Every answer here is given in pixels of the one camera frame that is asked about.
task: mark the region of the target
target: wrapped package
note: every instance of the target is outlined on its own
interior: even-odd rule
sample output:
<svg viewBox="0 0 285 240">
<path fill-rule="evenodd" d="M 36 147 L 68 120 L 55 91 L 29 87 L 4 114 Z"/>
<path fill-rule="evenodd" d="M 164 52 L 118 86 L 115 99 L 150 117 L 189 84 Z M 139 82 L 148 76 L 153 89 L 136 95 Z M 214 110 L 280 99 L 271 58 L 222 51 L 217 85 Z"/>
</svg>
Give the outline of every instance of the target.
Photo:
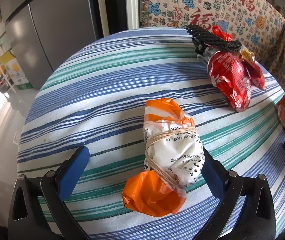
<svg viewBox="0 0 285 240">
<path fill-rule="evenodd" d="M 149 100 L 145 106 L 145 171 L 128 179 L 124 206 L 154 217 L 176 214 L 204 165 L 203 146 L 190 115 L 174 100 Z"/>
</svg>

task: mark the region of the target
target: metal screw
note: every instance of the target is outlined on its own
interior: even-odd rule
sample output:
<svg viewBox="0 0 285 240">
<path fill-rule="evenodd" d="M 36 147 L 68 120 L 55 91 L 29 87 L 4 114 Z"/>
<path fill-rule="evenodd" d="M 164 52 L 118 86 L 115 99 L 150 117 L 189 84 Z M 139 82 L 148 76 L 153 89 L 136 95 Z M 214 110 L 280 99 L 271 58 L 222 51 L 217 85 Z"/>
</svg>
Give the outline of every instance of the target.
<svg viewBox="0 0 285 240">
<path fill-rule="evenodd" d="M 23 180 L 25 178 L 25 175 L 24 174 L 20 174 L 19 176 L 18 176 L 18 180 Z"/>
<path fill-rule="evenodd" d="M 54 171 L 48 171 L 46 174 L 47 177 L 53 177 L 54 175 L 55 175 Z"/>
<path fill-rule="evenodd" d="M 237 177 L 237 172 L 235 172 L 235 171 L 229 171 L 228 174 L 231 177 Z"/>
<path fill-rule="evenodd" d="M 259 175 L 259 178 L 260 178 L 261 180 L 266 180 L 266 176 L 265 176 L 264 174 L 260 174 L 260 175 Z"/>
</svg>

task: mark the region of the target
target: orange plastic bag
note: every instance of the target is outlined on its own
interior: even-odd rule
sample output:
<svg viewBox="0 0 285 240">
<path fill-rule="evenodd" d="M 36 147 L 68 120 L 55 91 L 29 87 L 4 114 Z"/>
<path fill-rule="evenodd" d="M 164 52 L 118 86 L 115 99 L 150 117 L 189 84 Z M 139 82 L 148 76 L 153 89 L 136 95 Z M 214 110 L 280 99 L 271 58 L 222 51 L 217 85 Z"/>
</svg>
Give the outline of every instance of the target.
<svg viewBox="0 0 285 240">
<path fill-rule="evenodd" d="M 186 200 L 185 187 L 196 182 L 205 161 L 198 133 L 179 133 L 180 128 L 194 127 L 192 117 L 174 100 L 161 98 L 146 102 L 144 117 L 145 142 L 159 133 L 177 133 L 148 148 L 148 154 L 179 185 L 168 183 L 156 171 L 146 171 L 127 180 L 122 192 L 124 206 L 154 217 L 177 214 Z"/>
</svg>

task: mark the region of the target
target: crushed red can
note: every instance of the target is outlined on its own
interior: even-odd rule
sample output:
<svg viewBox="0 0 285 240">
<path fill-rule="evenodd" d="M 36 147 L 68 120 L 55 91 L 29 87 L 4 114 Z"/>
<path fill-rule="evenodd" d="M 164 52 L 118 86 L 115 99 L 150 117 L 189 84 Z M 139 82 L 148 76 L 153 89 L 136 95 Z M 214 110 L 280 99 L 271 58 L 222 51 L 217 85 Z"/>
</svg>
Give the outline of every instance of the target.
<svg viewBox="0 0 285 240">
<path fill-rule="evenodd" d="M 229 52 L 216 52 L 207 64 L 208 76 L 214 87 L 226 97 L 237 112 L 247 109 L 251 98 L 251 82 L 244 62 Z"/>
</svg>

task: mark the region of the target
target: red ribbon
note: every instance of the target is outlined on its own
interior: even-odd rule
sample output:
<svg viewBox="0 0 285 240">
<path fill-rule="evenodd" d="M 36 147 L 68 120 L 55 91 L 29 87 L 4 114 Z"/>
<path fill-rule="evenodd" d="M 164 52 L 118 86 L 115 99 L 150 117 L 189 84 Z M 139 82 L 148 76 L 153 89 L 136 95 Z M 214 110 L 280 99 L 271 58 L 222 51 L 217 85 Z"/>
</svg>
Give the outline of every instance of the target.
<svg viewBox="0 0 285 240">
<path fill-rule="evenodd" d="M 224 33 L 219 26 L 214 25 L 213 26 L 213 30 L 212 33 L 215 34 L 216 36 L 222 38 L 225 41 L 232 41 L 233 40 L 233 36 L 231 36 L 230 34 Z"/>
</svg>

